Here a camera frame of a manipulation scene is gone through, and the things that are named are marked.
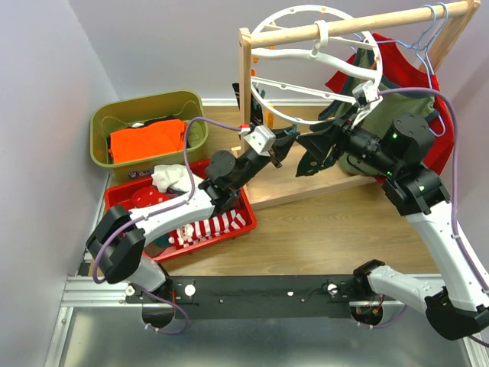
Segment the dark green sock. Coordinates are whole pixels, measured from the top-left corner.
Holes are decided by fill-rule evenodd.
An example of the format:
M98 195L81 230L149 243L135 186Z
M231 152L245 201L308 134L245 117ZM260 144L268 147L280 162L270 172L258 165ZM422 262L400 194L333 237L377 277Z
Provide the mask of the dark green sock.
M327 157L323 161L316 160L308 151L301 157L296 169L295 177L309 177L320 171L329 169L336 163L336 159Z

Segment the white round clip hanger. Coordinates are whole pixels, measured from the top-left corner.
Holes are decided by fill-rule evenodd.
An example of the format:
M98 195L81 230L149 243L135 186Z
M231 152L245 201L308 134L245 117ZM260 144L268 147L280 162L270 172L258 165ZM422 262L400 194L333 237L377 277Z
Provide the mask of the white round clip hanger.
M317 20L313 24L308 25L307 30L311 31L308 34L306 31L300 31L298 27L287 28L277 24L279 20L287 16L298 15L299 13L318 13L320 15L331 15L341 21L353 21L354 18L343 11L335 8L330 8L321 5L297 5L282 9L265 18L251 32L251 56L258 59L268 60L302 60L312 61L324 64L327 67L336 69L347 76L352 76L363 80L364 82L371 80L378 88L381 84L383 76L383 62L381 53L376 40L368 31L362 31L362 39L360 41L352 40L333 34L332 24L324 19ZM356 49L365 49L373 51L377 58L376 66L371 69L354 66L346 61L326 54L324 51L329 44L343 44L345 46L354 47ZM313 89L305 86L298 86L290 83L281 82L278 80L270 80L263 77L251 76L251 94L255 96L257 101L269 113L279 117L291 124L295 125L314 125L316 120L304 120L299 117L292 117L278 111L271 102L268 102L258 91L259 86L271 86L283 91L291 91L309 96L316 96L326 101L338 101L349 103L354 107L354 115L351 118L351 123L355 119L357 108L354 106L355 99L353 94L343 95L334 92L327 92L322 89Z

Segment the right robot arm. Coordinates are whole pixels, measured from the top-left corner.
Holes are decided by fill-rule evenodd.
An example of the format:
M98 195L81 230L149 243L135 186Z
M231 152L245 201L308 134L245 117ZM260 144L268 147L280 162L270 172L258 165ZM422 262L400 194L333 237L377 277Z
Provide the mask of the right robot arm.
M431 327L448 340L472 336L488 326L486 275L452 218L455 198L423 158L435 141L426 120L398 115L383 137L353 125L349 116L323 122L296 141L306 149L297 176L312 176L346 154L384 175L387 199L419 233L442 276L442 286L422 282L371 260L355 269L353 294L367 300L391 297L423 313Z

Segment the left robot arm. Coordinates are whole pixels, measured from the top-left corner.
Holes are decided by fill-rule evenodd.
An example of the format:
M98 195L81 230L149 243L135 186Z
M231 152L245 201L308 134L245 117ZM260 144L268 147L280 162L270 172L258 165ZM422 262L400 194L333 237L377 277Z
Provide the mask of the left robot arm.
M103 274L95 276L94 282L130 281L142 287L153 302L164 300L170 285L164 271L143 256L144 247L186 224L231 209L238 200L238 191L258 172L268 164L280 167L297 135L284 128L270 130L260 125L244 137L248 149L240 156L226 150L214 153L205 179L192 184L188 193L145 208L109 208L86 240L86 248L94 259L93 271Z

